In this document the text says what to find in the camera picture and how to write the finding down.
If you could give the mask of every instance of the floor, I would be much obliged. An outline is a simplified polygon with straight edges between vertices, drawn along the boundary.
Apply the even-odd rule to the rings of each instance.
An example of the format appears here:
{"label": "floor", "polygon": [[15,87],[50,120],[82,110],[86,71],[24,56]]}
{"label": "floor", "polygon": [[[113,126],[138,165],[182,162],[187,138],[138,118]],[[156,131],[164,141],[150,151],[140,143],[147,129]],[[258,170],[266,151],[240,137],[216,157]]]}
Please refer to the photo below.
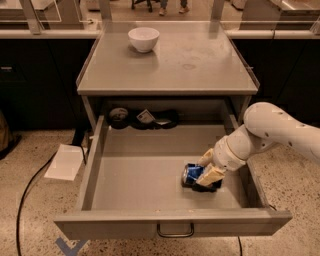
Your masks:
{"label": "floor", "polygon": [[[113,15],[115,20],[126,16],[134,18],[132,15],[138,12],[145,19],[159,18],[158,4],[154,4],[154,12],[149,13],[144,3],[132,11],[128,8],[130,2],[111,2],[114,10],[118,8]],[[191,12],[181,16],[177,13],[179,3],[169,1],[165,19],[209,19],[210,4],[190,0],[189,3]],[[239,11],[232,10],[228,1],[225,4],[231,11],[224,15],[240,15]],[[60,144],[71,143],[74,131],[21,131],[15,134],[22,136],[21,142],[0,161],[0,249],[5,256],[17,255],[16,216],[24,188]],[[278,210],[290,210],[293,219],[272,236],[241,237],[243,255],[320,255],[320,166],[282,145],[253,156],[252,161],[269,203]],[[46,179],[43,177],[45,170],[34,180],[21,215],[22,255],[240,255],[237,237],[69,241],[53,219],[56,215],[72,212],[84,169],[82,164],[74,181]]]}

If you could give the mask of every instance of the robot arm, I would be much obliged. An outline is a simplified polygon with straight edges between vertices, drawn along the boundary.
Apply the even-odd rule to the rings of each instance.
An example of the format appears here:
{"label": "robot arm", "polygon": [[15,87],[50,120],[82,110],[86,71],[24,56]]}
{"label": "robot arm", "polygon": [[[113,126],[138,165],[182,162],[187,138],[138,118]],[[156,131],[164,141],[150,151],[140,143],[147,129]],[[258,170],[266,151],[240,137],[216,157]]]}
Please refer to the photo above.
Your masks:
{"label": "robot arm", "polygon": [[287,145],[320,164],[320,129],[303,124],[270,103],[256,103],[244,115],[244,124],[215,147],[211,162],[222,170],[238,170],[248,158],[274,143]]}

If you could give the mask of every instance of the cabinet handle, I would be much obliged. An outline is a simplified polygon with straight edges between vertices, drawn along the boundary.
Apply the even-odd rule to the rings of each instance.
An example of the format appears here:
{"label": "cabinet handle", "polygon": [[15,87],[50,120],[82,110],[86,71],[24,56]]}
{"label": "cabinet handle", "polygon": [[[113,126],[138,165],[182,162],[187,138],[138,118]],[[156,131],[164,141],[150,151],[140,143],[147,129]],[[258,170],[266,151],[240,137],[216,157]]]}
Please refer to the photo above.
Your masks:
{"label": "cabinet handle", "polygon": [[187,234],[164,234],[160,230],[160,224],[157,224],[157,232],[158,232],[158,235],[163,238],[185,238],[185,237],[193,236],[194,225],[193,225],[193,223],[190,223],[190,232]]}

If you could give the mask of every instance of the drawer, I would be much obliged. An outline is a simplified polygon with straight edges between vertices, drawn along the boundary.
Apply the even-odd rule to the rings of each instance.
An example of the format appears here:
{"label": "drawer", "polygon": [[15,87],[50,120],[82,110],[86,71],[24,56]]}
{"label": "drawer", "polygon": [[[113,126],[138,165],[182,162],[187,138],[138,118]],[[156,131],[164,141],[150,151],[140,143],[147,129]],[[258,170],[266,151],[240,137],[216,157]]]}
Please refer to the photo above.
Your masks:
{"label": "drawer", "polygon": [[275,233],[291,213],[269,207],[250,161],[236,172],[226,172],[214,193],[181,185],[185,165],[195,163],[230,125],[236,128],[225,102],[206,108],[220,111],[220,122],[185,120],[167,130],[115,130],[101,115],[77,205],[72,213],[57,216],[56,225],[69,239]]}

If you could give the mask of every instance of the white bowl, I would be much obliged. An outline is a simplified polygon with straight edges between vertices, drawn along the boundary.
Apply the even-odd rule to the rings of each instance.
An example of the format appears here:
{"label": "white bowl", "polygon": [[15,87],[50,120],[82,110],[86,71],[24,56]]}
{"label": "white bowl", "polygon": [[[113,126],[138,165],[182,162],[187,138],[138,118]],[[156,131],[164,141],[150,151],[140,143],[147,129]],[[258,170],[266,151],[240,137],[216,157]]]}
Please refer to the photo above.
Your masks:
{"label": "white bowl", "polygon": [[130,43],[139,52],[150,52],[155,47],[159,31],[154,28],[140,27],[129,31],[128,36]]}

